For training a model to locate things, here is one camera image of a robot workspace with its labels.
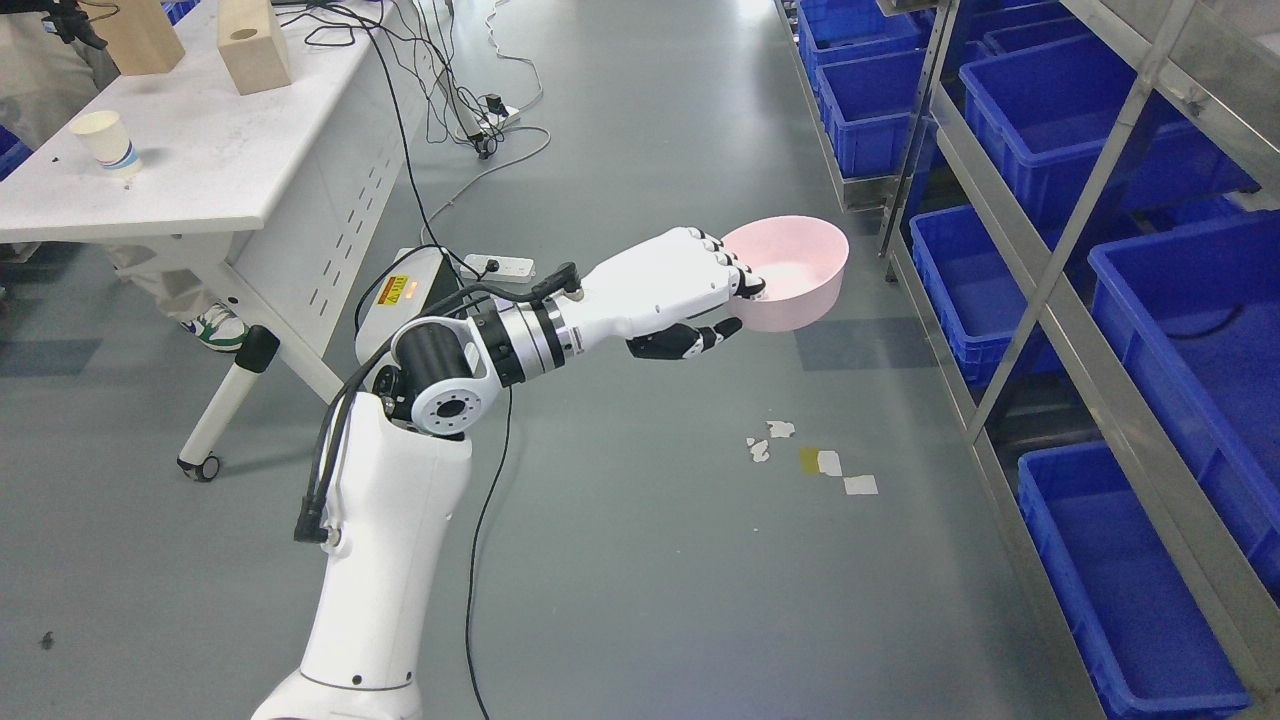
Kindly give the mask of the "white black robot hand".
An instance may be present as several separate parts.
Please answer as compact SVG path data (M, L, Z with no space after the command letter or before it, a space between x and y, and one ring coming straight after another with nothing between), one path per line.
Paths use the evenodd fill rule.
M718 238L676 227L598 264L581 279L580 299L556 305L576 355L620 337L635 357L680 360L742 329L736 316L704 327L689 325L690 318L732 297L754 301L764 288L764 278Z

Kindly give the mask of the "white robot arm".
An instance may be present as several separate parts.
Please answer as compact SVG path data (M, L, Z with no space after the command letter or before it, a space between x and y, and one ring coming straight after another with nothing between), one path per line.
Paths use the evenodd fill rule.
M422 625L471 477L466 430L508 386L562 366L566 263L527 293L474 283L404 316L326 414L297 541L326 570L300 666L257 719L419 719Z

